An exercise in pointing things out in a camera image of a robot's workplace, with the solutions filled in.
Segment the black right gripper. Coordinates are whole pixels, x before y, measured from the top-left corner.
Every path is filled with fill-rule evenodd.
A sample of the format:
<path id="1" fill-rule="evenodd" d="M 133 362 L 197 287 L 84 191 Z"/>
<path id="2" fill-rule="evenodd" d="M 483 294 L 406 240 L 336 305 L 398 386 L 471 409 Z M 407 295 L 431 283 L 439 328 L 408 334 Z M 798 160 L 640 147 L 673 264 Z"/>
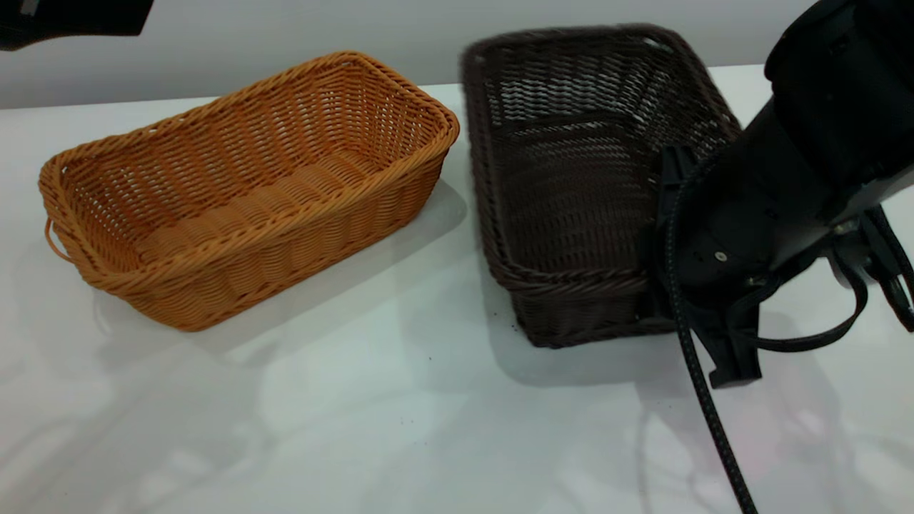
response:
<path id="1" fill-rule="evenodd" d="M 673 318 L 671 279 L 681 286 L 686 322 L 715 365 L 712 388 L 744 386 L 763 374 L 758 351 L 811 351 L 839 341 L 861 309 L 812 336 L 758 335 L 760 304 L 831 246 L 814 218 L 825 196 L 779 120 L 774 101 L 734 143 L 698 162 L 687 146 L 666 146 L 656 224 L 644 231 L 648 315 Z"/>

